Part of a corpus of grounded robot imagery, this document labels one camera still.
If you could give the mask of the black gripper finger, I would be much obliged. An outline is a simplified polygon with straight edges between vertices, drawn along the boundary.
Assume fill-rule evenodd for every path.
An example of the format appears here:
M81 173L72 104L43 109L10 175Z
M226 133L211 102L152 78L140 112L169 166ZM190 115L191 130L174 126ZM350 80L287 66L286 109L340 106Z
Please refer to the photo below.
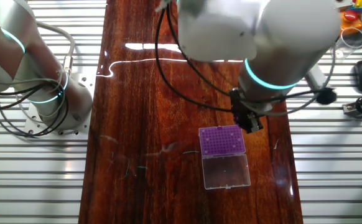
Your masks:
M256 114L255 112L252 112L252 118L251 118L251 122L252 122L252 130L253 131L259 131L263 128L262 123L260 121L260 116L258 114Z
M247 117L246 121L244 122L244 128L247 133L253 133L259 130L259 122L258 120L253 117Z

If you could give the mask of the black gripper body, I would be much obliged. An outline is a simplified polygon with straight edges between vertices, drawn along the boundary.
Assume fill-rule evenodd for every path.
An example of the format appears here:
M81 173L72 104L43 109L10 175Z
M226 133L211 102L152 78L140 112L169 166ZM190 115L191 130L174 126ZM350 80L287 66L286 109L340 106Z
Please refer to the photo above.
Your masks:
M252 118L249 117L252 115L252 111L241 103L239 97L238 89L230 90L231 112L233 114L234 122L236 124L252 124L254 116Z

